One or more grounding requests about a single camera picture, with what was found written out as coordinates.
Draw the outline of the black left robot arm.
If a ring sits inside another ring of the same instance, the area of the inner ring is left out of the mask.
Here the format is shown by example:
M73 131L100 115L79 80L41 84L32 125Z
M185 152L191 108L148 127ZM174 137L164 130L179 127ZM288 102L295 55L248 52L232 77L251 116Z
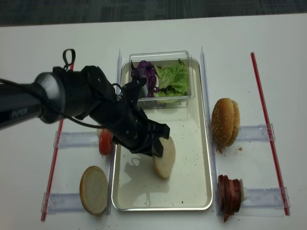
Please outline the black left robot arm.
M96 66L71 70L72 62L39 74L30 84L0 81L0 127L8 128L33 118L47 124L68 119L79 125L85 117L94 128L109 130L116 144L131 153L162 157L160 138L169 138L169 126L148 119L137 106L146 79L119 86L110 83Z

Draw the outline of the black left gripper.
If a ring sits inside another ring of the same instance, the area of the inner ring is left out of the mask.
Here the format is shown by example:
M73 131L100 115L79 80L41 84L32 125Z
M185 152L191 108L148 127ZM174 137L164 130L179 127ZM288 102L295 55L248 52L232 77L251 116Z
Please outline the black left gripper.
M128 100L105 102L90 117L113 134L113 141L131 153L152 153L161 158L159 138L169 139L170 127L148 119L144 111Z

